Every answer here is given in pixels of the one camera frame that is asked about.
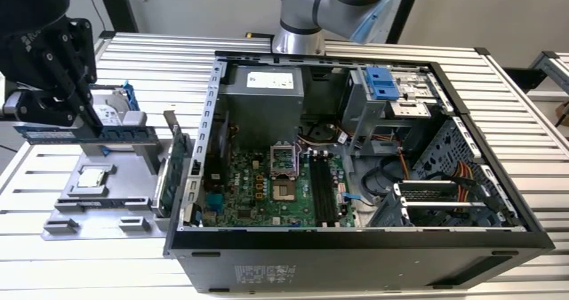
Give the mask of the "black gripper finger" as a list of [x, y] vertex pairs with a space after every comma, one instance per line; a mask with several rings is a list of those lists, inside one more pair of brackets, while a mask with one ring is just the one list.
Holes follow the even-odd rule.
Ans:
[[50, 91], [13, 91], [1, 106], [1, 122], [69, 127], [77, 113], [77, 94], [60, 99]]
[[54, 98], [85, 125], [101, 126], [92, 108], [90, 86], [97, 81], [90, 22], [64, 17], [45, 30], [42, 59], [53, 84]]

